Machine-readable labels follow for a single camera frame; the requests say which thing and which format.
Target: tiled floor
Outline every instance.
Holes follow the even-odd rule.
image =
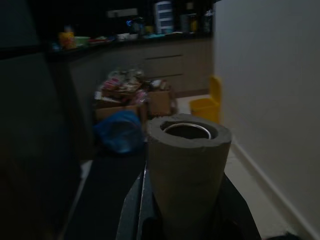
[[[178,98],[178,112],[190,114],[189,101],[207,97],[209,95]],[[288,231],[293,233],[291,227],[268,200],[232,150],[229,152],[225,174],[246,200],[262,238],[279,236]]]

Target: concrete cylinder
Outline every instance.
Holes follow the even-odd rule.
[[[154,118],[148,133],[150,181],[164,235],[167,240],[199,240],[219,192],[231,132],[209,120],[177,114]]]

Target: kitchen counter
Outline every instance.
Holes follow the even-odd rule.
[[[154,44],[154,43],[165,43],[165,42],[174,42],[174,41],[183,41],[183,40],[194,40],[194,39],[206,39],[212,38],[213,33],[209,32],[199,32],[199,33],[177,33],[170,34],[163,37],[155,38],[141,38],[136,40],[127,40],[127,41],[112,41],[112,42],[103,42],[96,43],[88,47],[78,47],[70,50],[62,51],[52,51],[47,54],[47,59],[50,62],[70,62],[87,55],[99,52],[107,51],[113,48],[122,48],[136,45],[145,45],[145,44]]]

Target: white wall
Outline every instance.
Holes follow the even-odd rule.
[[[320,236],[320,1],[223,0],[215,74],[241,148]]]

